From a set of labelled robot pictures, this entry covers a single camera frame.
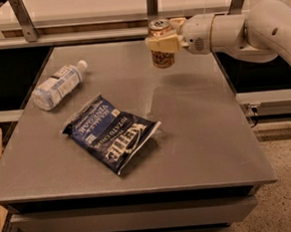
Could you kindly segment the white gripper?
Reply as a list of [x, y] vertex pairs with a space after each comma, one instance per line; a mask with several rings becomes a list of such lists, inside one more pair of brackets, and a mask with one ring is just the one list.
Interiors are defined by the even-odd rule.
[[[194, 55], [210, 54], [211, 30], [214, 14], [199, 14], [188, 20], [186, 18], [171, 18], [171, 27], [184, 37], [184, 48]], [[175, 33], [167, 36], [148, 37], [146, 46], [154, 52], [177, 53], [182, 49], [182, 37]]]

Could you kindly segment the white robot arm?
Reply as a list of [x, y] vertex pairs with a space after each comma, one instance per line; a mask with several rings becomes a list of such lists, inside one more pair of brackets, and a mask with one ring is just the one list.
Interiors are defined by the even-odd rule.
[[291, 8], [277, 0], [262, 0], [242, 14], [156, 19], [148, 29], [145, 43], [155, 53], [221, 52], [252, 63], [281, 57], [291, 67]]

